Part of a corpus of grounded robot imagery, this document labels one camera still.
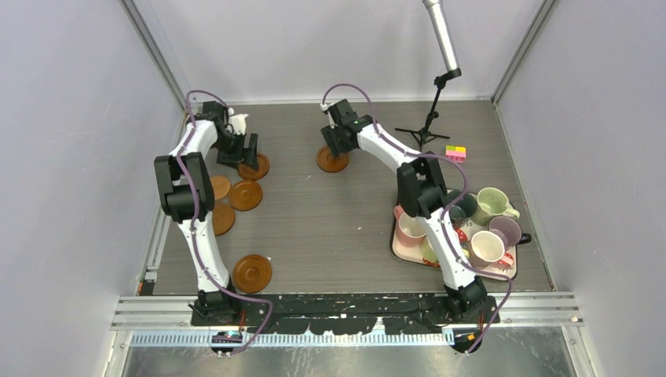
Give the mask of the ridged wooden coaster four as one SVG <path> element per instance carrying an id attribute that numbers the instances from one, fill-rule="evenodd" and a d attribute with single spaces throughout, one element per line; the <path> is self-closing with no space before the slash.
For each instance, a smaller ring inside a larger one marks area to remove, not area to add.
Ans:
<path id="1" fill-rule="evenodd" d="M 218 202 L 212 212 L 212 225 L 215 236 L 227 233 L 235 224 L 235 210 L 227 203 Z"/>

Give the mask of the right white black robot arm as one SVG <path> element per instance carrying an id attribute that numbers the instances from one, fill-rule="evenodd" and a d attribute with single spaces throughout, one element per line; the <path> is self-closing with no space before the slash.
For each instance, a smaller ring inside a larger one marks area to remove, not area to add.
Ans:
<path id="1" fill-rule="evenodd" d="M 360 149 L 378 158 L 396 174 L 397 200 L 425 231 L 442 271 L 445 306 L 451 317 L 468 322 L 495 302 L 467 261 L 449 218 L 447 188 L 438 158 L 411 149 L 388 134 L 369 115 L 362 117 L 336 105 L 322 107 L 329 125 L 321 130 L 331 152 Z"/>

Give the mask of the ridged wooden coaster three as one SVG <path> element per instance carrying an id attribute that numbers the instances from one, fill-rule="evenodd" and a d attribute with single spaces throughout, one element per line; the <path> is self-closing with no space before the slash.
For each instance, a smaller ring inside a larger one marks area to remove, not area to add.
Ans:
<path id="1" fill-rule="evenodd" d="M 262 199 L 262 187 L 256 181 L 238 181 L 229 190 L 229 204 L 236 210 L 253 210 L 261 203 Z"/>

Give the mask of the ridged wooden coaster two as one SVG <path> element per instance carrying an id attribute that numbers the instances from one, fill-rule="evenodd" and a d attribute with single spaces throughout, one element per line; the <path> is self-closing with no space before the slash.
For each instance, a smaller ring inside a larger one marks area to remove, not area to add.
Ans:
<path id="1" fill-rule="evenodd" d="M 338 173 L 343 171 L 349 164 L 349 155 L 342 153 L 334 156 L 328 146 L 319 149 L 316 157 L 317 166 L 327 173 Z"/>

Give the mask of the glossy amber wooden coaster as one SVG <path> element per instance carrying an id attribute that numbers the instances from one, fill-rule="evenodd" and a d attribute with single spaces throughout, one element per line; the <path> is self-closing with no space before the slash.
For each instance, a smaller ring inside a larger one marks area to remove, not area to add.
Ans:
<path id="1" fill-rule="evenodd" d="M 254 294 L 265 289 L 273 275 L 267 257 L 249 254 L 242 257 L 232 270 L 234 287 L 244 293 Z"/>

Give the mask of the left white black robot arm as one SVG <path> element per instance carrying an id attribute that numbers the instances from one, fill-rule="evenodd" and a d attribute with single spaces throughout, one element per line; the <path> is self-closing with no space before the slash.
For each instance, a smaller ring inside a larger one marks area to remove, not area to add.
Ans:
<path id="1" fill-rule="evenodd" d="M 218 152 L 223 166 L 259 168 L 258 135 L 247 132 L 246 115 L 227 104 L 205 101 L 186 124 L 185 134 L 168 154 L 154 160 L 163 213 L 181 230 L 195 266 L 197 298 L 190 304 L 194 317 L 234 324 L 241 304 L 214 236 L 214 188 L 205 158 Z"/>

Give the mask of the white strawberry serving tray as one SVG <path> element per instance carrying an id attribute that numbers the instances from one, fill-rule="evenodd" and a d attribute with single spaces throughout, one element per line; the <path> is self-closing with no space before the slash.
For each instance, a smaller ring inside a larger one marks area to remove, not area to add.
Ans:
<path id="1" fill-rule="evenodd" d="M 422 256 L 420 254 L 419 246 L 416 247 L 402 247 L 398 242 L 397 242 L 397 235 L 395 232 L 395 227 L 396 227 L 396 220 L 395 220 L 395 226 L 394 226 L 394 231 L 393 231 L 393 237 L 392 237 L 392 244 L 391 244 L 391 251 L 393 255 L 405 262 L 411 262 L 415 263 L 417 265 L 425 265 L 429 266 L 430 268 L 434 269 L 439 269 L 439 266 L 432 266 L 432 265 L 426 265 L 422 261 Z M 467 250 L 467 244 L 471 240 L 472 236 L 481 230 L 487 230 L 487 226 L 481 226 L 475 224 L 471 219 L 469 219 L 463 226 L 461 227 L 454 227 L 454 230 L 457 232 L 459 236 L 459 243 L 461 245 L 461 248 L 463 250 L 463 253 L 466 255 L 466 257 L 470 257 L 470 253 Z M 501 269 L 497 265 L 491 265 L 487 268 L 480 269 L 483 271 L 483 275 L 485 277 L 488 277 L 490 279 L 494 280 L 502 280 L 504 277 L 507 277 L 511 280 L 515 278 L 515 276 L 518 273 L 518 265 L 517 265 L 517 249 L 518 245 L 511 247 L 509 249 L 505 249 L 505 251 L 510 254 L 514 260 L 515 260 L 515 265 L 511 269 Z"/>

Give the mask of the ridged wooden coaster one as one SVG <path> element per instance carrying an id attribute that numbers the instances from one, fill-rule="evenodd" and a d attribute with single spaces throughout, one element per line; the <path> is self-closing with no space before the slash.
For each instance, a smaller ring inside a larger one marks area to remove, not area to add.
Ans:
<path id="1" fill-rule="evenodd" d="M 263 179 L 264 176 L 269 172 L 270 164 L 269 159 L 263 153 L 257 154 L 258 168 L 253 169 L 247 164 L 240 164 L 237 167 L 238 175 L 244 180 L 258 181 Z"/>

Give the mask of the light orange coaster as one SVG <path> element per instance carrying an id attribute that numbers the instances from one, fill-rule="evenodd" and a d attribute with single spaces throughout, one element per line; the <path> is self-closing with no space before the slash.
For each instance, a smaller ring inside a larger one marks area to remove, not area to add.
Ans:
<path id="1" fill-rule="evenodd" d="M 219 201 L 224 199 L 231 189 L 231 181 L 223 175 L 215 175 L 210 178 L 210 183 L 213 188 L 214 200 Z"/>

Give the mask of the dark blue mug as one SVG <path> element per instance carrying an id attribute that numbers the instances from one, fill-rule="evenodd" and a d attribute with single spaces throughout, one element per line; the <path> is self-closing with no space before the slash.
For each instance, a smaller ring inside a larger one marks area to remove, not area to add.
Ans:
<path id="1" fill-rule="evenodd" d="M 476 199 L 472 194 L 466 193 L 461 200 L 456 202 L 449 210 L 449 217 L 454 227 L 463 226 L 471 219 L 478 209 Z"/>

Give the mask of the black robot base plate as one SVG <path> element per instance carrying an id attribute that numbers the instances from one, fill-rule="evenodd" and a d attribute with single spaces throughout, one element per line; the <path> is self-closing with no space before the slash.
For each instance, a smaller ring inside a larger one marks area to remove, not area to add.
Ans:
<path id="1" fill-rule="evenodd" d="M 453 319 L 445 306 L 447 295 L 434 293 L 282 294 L 255 295 L 232 308 L 209 309 L 189 304 L 193 326 L 232 326 L 250 333 L 366 335 L 383 328 L 388 335 L 435 334 L 461 324 L 474 330 L 500 320 L 495 305 Z"/>

